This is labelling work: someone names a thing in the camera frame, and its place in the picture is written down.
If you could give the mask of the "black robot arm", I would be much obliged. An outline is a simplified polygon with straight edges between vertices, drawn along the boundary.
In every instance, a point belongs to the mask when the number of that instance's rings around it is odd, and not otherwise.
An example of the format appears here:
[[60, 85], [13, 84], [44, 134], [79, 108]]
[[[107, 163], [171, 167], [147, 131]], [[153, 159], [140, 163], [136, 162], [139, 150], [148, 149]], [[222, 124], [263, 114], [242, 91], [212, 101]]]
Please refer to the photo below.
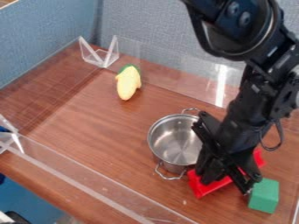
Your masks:
[[206, 186], [231, 177], [248, 193], [262, 181], [254, 149], [299, 107], [299, 38], [286, 28], [276, 0], [182, 1], [204, 51], [246, 63], [224, 119], [202, 111], [191, 126], [202, 140], [195, 171]]

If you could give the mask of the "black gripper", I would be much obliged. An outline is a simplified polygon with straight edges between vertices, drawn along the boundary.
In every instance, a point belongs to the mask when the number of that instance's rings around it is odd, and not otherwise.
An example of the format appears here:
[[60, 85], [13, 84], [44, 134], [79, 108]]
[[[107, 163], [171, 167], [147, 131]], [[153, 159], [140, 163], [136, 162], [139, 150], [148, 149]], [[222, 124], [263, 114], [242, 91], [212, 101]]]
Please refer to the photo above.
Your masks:
[[202, 111], [191, 129], [202, 141], [195, 165], [200, 182], [208, 185], [230, 176], [242, 194], [247, 194], [263, 179], [259, 170], [263, 166], [262, 152], [254, 149], [268, 131], [268, 121], [227, 114], [220, 122]]

